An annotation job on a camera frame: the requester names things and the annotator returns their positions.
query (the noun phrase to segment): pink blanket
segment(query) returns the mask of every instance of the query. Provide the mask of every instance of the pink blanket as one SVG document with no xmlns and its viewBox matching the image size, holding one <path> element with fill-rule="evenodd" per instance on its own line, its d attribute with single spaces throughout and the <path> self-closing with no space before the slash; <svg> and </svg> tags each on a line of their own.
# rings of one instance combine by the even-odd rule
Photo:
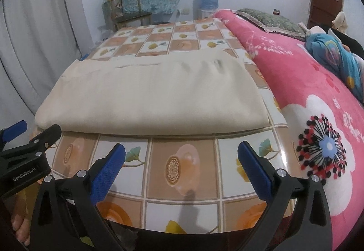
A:
<svg viewBox="0 0 364 251">
<path fill-rule="evenodd" d="M 229 10 L 220 10 L 215 17 L 239 39 L 274 93 L 303 176 L 320 177 L 336 249 L 364 208 L 363 107 L 310 56 L 303 42 L 266 33 Z"/>
</svg>

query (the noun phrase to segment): white flower pattern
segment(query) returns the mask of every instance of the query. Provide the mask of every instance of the white flower pattern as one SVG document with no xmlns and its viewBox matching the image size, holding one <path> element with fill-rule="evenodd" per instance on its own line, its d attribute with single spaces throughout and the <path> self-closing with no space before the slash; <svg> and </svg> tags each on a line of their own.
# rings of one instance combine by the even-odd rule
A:
<svg viewBox="0 0 364 251">
<path fill-rule="evenodd" d="M 335 107 L 336 107 L 337 109 L 341 109 L 341 106 L 340 106 L 339 102 L 337 101 L 337 99 L 336 99 L 336 98 L 334 98 L 334 99 L 332 99 L 332 100 L 333 100 L 333 102 L 334 102 L 334 104 L 335 104 Z"/>
<path fill-rule="evenodd" d="M 262 42 L 260 44 L 253 45 L 254 31 L 252 36 L 246 41 L 246 51 L 254 59 L 258 54 L 260 49 L 268 52 L 274 52 L 277 54 L 293 55 L 292 51 L 285 50 L 283 47 L 276 44 L 272 39 L 266 38 L 265 36 L 260 36 Z"/>
<path fill-rule="evenodd" d="M 312 151 L 305 150 L 301 158 L 301 168 L 307 175 L 314 173 L 319 175 L 321 179 L 324 176 L 324 190 L 330 214 L 331 216 L 339 215 L 347 208 L 352 196 L 351 172 L 355 170 L 355 158 L 351 144 L 336 125 L 332 110 L 321 98 L 310 95 L 307 98 L 305 107 L 299 104 L 289 104 L 282 109 L 282 114 L 288 123 L 297 150 L 302 148 L 300 146 L 302 145 L 302 139 L 299 136 L 302 137 L 303 133 L 306 134 L 306 132 L 312 135 L 312 129 L 307 129 L 309 124 L 316 124 L 313 122 L 317 120 L 317 123 L 320 121 L 321 127 L 327 129 L 328 133 L 320 134 L 321 137 L 316 134 L 316 130 L 314 131 L 313 136 L 316 138 L 314 139 L 315 143 L 311 146 L 316 145 L 315 150 L 320 152 L 320 156 L 315 159 L 312 157 L 314 156 Z"/>
<path fill-rule="evenodd" d="M 353 118 L 347 112 L 344 112 L 343 118 L 344 118 L 344 126 L 348 128 L 351 122 L 353 121 Z"/>
</svg>

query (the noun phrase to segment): white curtain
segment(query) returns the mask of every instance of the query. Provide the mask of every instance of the white curtain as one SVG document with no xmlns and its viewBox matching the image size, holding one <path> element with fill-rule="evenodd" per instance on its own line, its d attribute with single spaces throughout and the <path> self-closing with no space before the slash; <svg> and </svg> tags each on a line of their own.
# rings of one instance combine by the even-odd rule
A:
<svg viewBox="0 0 364 251">
<path fill-rule="evenodd" d="M 81 55 L 64 0 L 0 1 L 0 129 L 34 114 Z"/>
</svg>

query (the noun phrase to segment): metal screw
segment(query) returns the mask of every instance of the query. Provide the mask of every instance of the metal screw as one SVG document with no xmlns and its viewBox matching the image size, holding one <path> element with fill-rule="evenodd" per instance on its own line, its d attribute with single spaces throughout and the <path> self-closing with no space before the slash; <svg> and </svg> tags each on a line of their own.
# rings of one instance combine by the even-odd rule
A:
<svg viewBox="0 0 364 251">
<path fill-rule="evenodd" d="M 283 169 L 278 169 L 278 170 L 277 170 L 277 174 L 278 174 L 279 176 L 281 176 L 281 177 L 284 177 L 284 176 L 286 176 L 286 175 L 287 175 L 287 172 L 286 172 L 285 170 L 283 170 Z"/>
<path fill-rule="evenodd" d="M 82 177 L 85 177 L 86 174 L 87 174 L 87 172 L 85 170 L 80 170 L 77 172 L 77 177 L 82 178 Z"/>
<path fill-rule="evenodd" d="M 312 179 L 314 182 L 319 182 L 319 181 L 320 181 L 320 178 L 319 178 L 317 175 L 312 175 L 312 176 L 311 176 L 311 179 Z"/>
<path fill-rule="evenodd" d="M 52 180 L 52 175 L 47 175 L 44 177 L 44 182 L 50 182 Z"/>
</svg>

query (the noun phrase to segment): tiled bed cover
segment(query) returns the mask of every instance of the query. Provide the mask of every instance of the tiled bed cover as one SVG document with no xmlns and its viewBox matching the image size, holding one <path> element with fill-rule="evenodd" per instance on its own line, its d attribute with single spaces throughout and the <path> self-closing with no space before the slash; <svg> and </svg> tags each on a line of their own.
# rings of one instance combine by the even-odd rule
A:
<svg viewBox="0 0 364 251">
<path fill-rule="evenodd" d="M 210 18 L 123 28 L 88 59 L 137 59 L 209 47 L 244 61 L 268 110 L 269 127 L 219 137 L 135 138 L 63 132 L 47 151 L 54 177 L 71 177 L 78 170 L 88 169 L 121 143 L 127 152 L 126 162 L 108 196 L 98 204 L 105 218 L 136 228 L 175 233 L 253 227 L 265 203 L 257 198 L 237 160 L 239 143 L 249 141 L 276 169 L 285 168 L 292 176 L 300 176 L 301 170 L 276 99 L 249 54 L 225 25 Z M 286 215 L 292 214 L 292 208 L 290 204 Z"/>
</svg>

